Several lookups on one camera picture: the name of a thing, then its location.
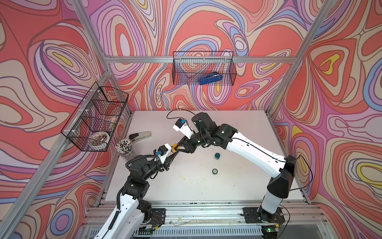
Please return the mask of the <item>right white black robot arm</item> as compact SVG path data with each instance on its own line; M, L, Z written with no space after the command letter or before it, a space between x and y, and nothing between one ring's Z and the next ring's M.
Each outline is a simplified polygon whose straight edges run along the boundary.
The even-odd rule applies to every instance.
M192 123L197 132L191 129L186 119L179 118L174 124L173 129L184 135L174 151L194 153L199 146L218 146L246 158L271 177L258 212L269 216L275 214L282 201L289 196L297 159L259 146L228 124L217 125L205 112L194 115Z

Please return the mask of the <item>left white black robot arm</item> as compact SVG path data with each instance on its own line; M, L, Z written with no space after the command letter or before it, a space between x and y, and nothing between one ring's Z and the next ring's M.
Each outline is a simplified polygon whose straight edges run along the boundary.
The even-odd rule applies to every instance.
M116 195L116 206L99 230L96 239L129 239L135 233L152 235L163 225L161 218L151 227L142 226L156 220L152 215L152 204L143 198L148 189L148 179L159 172L168 171L178 152L154 151L154 154L138 155L125 164L130 174Z

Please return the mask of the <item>grey stapler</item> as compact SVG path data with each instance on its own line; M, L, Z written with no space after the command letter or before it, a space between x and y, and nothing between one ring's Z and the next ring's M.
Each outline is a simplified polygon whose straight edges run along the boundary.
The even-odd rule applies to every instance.
M132 142L138 142L140 140L145 140L151 136L152 136L151 131L143 131L143 132L137 132L137 133L130 134L128 136L128 138Z

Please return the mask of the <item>cup of pencils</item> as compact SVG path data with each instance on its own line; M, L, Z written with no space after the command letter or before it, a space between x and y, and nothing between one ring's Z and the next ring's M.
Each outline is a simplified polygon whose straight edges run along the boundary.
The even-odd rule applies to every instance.
M131 160L137 156L130 139L122 139L115 146L117 152L126 160Z

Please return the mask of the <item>blue stapler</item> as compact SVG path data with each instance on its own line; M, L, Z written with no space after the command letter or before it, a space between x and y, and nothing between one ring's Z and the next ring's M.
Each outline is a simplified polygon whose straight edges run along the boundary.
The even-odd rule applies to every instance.
M199 85L207 85L215 82L219 82L223 79L223 76L218 72L212 72L208 75L205 75L199 79Z

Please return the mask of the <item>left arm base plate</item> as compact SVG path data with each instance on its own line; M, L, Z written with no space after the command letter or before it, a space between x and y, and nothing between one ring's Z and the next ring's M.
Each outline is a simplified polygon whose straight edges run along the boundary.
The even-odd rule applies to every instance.
M153 208L147 212L144 212L143 224L149 225L163 225L166 220L165 208Z

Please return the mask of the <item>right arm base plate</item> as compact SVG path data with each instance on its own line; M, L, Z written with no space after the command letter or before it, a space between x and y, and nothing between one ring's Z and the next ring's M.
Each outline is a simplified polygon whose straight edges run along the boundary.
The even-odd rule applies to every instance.
M262 207L244 207L240 214L244 217L247 224L279 224L285 222L281 207L278 207L274 214L268 213Z

